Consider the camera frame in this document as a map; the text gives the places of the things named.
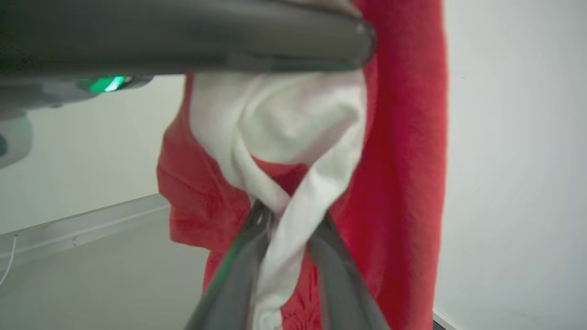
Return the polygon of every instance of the white cable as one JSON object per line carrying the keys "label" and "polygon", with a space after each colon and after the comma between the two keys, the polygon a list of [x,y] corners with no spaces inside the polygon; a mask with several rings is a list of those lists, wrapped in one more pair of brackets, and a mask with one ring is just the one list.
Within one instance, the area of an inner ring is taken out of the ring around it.
{"label": "white cable", "polygon": [[2,286],[2,283],[4,283],[4,280],[6,279],[6,277],[8,277],[8,272],[10,272],[10,268],[12,267],[12,260],[14,259],[14,252],[16,251],[16,238],[18,237],[18,235],[14,235],[14,240],[12,241],[12,252],[10,253],[10,260],[8,260],[8,267],[6,267],[6,272],[4,272],[4,275],[2,276],[2,279],[0,280],[0,287]]}

